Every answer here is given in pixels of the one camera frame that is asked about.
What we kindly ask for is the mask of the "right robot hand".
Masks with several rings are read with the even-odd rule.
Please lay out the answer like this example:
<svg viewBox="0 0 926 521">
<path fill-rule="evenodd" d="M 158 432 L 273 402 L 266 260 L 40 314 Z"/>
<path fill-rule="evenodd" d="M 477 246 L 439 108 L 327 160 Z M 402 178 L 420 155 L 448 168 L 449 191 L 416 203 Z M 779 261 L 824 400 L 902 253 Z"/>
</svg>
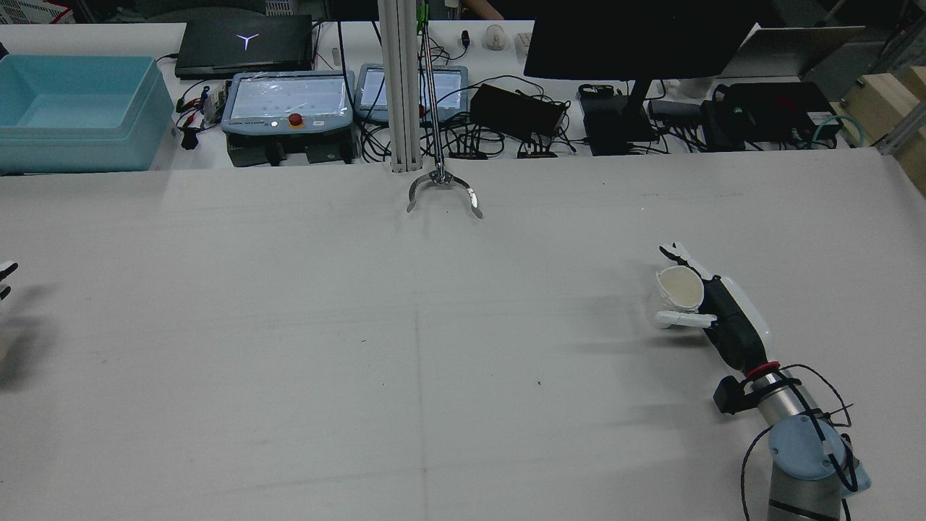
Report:
<svg viewBox="0 0 926 521">
<path fill-rule="evenodd" d="M 746 377 L 770 363 L 770 327 L 740 284 L 709 271 L 680 242 L 658 249 L 674 264 L 657 273 L 646 307 L 652 326 L 702 330 L 727 366 Z"/>
</svg>

